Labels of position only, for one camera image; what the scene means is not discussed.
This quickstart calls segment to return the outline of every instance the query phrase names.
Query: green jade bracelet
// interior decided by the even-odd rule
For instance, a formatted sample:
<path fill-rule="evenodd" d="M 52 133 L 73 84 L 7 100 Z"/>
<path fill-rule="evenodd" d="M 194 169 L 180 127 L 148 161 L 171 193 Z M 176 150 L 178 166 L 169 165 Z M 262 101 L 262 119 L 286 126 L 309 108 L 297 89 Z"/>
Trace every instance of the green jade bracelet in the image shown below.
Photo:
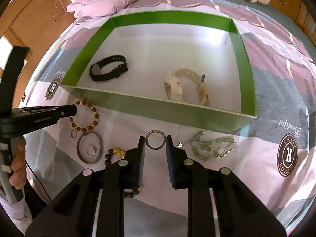
<path fill-rule="evenodd" d="M 181 148 L 183 145 L 187 144 L 187 143 L 191 143 L 191 147 L 193 150 L 194 155 L 203 161 L 213 161 L 219 158 L 222 158 L 224 156 L 226 156 L 228 153 L 230 153 L 235 147 L 236 147 L 236 143 L 235 140 L 233 138 L 218 138 L 215 140 L 210 140 L 210 141 L 201 141 L 201 136 L 203 136 L 205 133 L 205 131 L 199 131 L 194 137 L 193 139 L 186 141 L 185 143 L 179 143 L 178 147 Z M 212 148 L 212 145 L 217 144 L 217 143 L 231 143 L 232 145 L 229 146 L 229 150 L 225 151 L 224 148 L 220 147 L 218 149 L 218 151 L 214 150 Z M 208 152 L 212 152 L 211 156 L 204 156 L 202 154 L 199 153 L 198 151 L 198 147 L 201 146 L 202 150 L 208 151 Z"/>

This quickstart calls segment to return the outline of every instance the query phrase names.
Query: patterned bedding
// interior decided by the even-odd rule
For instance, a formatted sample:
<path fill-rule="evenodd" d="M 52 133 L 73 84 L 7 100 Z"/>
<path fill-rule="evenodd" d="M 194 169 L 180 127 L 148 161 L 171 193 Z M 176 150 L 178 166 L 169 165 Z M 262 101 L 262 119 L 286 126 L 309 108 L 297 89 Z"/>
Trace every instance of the patterned bedding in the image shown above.
<path fill-rule="evenodd" d="M 237 143 L 234 152 L 203 165 L 214 170 L 229 167 L 290 233 L 316 195 L 316 67 L 309 53 L 300 40 L 269 16 L 224 0 L 138 0 L 119 14 L 154 10 L 201 11 L 234 19 L 252 67 L 258 118 L 232 133 Z M 67 33 L 66 40 L 28 90 L 26 106 L 65 105 L 76 101 L 62 88 L 58 88 L 49 101 L 45 94 L 56 77 L 64 77 L 90 37 L 108 19 L 87 19 Z M 197 131 L 148 118 L 139 122 L 137 116 L 98 110 L 104 120 L 98 125 L 98 133 L 105 151 L 118 142 L 122 149 L 134 147 L 132 140 L 146 135 L 144 125 L 146 129 L 171 129 L 169 134 L 174 142 L 186 140 Z M 85 167 L 75 156 L 76 142 L 68 138 L 70 129 L 69 120 L 62 119 L 57 125 L 26 136 L 26 159 L 51 197 Z M 208 133 L 209 138 L 222 136 L 221 133 Z M 290 142 L 294 143 L 294 148 L 287 150 L 285 163 L 279 150 L 286 149 Z M 154 161 L 161 163 L 153 166 Z M 185 236 L 186 192 L 171 189 L 168 177 L 167 181 L 165 179 L 168 175 L 165 161 L 164 153 L 146 154 L 145 163 L 150 165 L 144 168 L 146 188 L 136 199 L 125 200 L 126 236 L 161 236 L 161 229 L 164 229 L 164 236 Z M 102 169 L 103 163 L 101 161 L 92 169 Z"/>

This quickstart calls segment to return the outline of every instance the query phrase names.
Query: silver ring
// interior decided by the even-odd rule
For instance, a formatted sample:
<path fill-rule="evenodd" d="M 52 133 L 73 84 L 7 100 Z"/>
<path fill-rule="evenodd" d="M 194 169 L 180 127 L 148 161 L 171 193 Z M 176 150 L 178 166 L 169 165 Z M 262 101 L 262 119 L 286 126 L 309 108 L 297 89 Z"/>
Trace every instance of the silver ring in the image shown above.
<path fill-rule="evenodd" d="M 149 143 L 148 143 L 148 137 L 149 137 L 152 133 L 160 133 L 160 134 L 162 135 L 162 137 L 163 137 L 163 143 L 162 143 L 162 145 L 160 145 L 160 146 L 157 147 L 157 148 L 151 147 L 151 146 L 149 145 Z M 165 134 L 164 134 L 162 131 L 160 131 L 160 130 L 151 130 L 151 131 L 149 131 L 149 133 L 146 135 L 145 143 L 146 143 L 146 145 L 147 145 L 147 147 L 148 147 L 149 149 L 152 149 L 152 150 L 160 150 L 160 149 L 165 145 L 165 143 L 166 143 L 166 136 L 165 136 Z"/>
<path fill-rule="evenodd" d="M 70 136 L 71 136 L 72 138 L 76 138 L 77 135 L 78 135 L 78 131 L 77 131 L 76 129 L 73 129 L 73 130 L 70 132 Z"/>
<path fill-rule="evenodd" d="M 89 153 L 89 148 L 90 147 L 92 147 L 92 154 L 90 154 Z M 89 147 L 88 147 L 88 149 L 87 149 L 87 154 L 89 155 L 89 156 L 93 156 L 93 155 L 95 155 L 95 153 L 96 153 L 96 151 L 97 151 L 97 148 L 94 146 L 94 145 L 90 145 Z"/>
<path fill-rule="evenodd" d="M 84 158 L 81 156 L 80 150 L 79 150 L 79 145 L 80 145 L 80 141 L 81 141 L 82 137 L 83 137 L 83 136 L 87 136 L 88 134 L 95 134 L 95 135 L 97 136 L 97 138 L 98 138 L 98 140 L 99 140 L 99 144 L 100 144 L 99 154 L 98 154 L 97 158 L 96 158 L 94 161 L 92 161 L 92 162 L 88 162 L 88 161 L 84 160 Z M 100 136 L 98 133 L 96 133 L 96 132 L 94 132 L 94 131 L 89 131 L 89 132 L 83 133 L 83 134 L 79 137 L 78 142 L 77 142 L 77 155 L 78 155 L 79 159 L 80 159 L 82 162 L 84 162 L 84 163 L 86 163 L 86 164 L 95 164 L 95 163 L 97 163 L 97 162 L 100 161 L 100 159 L 102 158 L 102 154 L 103 154 L 103 141 L 102 141 L 101 136 Z"/>

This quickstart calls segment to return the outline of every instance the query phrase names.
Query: black watch strap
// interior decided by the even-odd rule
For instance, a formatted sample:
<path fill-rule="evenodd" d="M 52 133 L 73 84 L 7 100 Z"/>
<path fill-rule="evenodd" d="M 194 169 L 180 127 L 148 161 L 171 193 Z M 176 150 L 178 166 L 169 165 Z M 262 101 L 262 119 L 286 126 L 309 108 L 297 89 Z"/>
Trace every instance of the black watch strap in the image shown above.
<path fill-rule="evenodd" d="M 113 69 L 111 72 L 106 73 L 106 74 L 101 74 L 101 75 L 94 75 L 93 74 L 94 67 L 99 67 L 101 69 L 104 66 L 106 66 L 112 62 L 117 62 L 117 61 L 121 61 L 121 62 L 123 62 L 123 64 L 119 65 L 118 67 Z M 127 68 L 127 63 L 126 63 L 125 57 L 121 56 L 121 55 L 114 55 L 114 56 L 107 57 L 107 58 L 93 64 L 90 68 L 90 77 L 95 82 L 108 81 L 108 80 L 111 80 L 113 78 L 119 78 L 121 76 L 121 74 L 125 73 L 126 71 L 128 71 L 128 68 Z"/>

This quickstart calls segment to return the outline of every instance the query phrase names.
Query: human hand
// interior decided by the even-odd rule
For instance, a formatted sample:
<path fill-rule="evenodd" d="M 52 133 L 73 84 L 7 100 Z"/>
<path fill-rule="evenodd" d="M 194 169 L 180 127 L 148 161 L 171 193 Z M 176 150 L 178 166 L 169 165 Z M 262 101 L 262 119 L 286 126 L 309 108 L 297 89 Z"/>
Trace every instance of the human hand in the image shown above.
<path fill-rule="evenodd" d="M 26 183 L 25 144 L 25 139 L 21 137 L 18 142 L 18 152 L 11 162 L 11 169 L 14 173 L 9 182 L 17 190 L 20 190 Z"/>

